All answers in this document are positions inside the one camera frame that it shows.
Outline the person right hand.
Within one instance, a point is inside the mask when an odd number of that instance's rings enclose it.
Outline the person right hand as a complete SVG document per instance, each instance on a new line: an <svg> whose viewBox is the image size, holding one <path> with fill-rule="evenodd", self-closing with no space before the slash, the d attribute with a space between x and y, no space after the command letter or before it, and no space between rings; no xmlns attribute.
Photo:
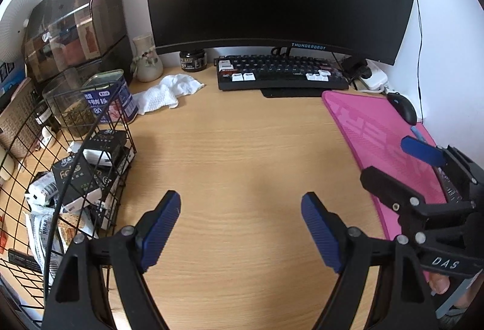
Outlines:
<svg viewBox="0 0 484 330"><path fill-rule="evenodd" d="M473 278L464 279L461 283L452 281L448 276L439 273L429 273L428 285L436 305L438 319L444 317L452 307L467 309L483 284L483 273L479 272Z"/></svg>

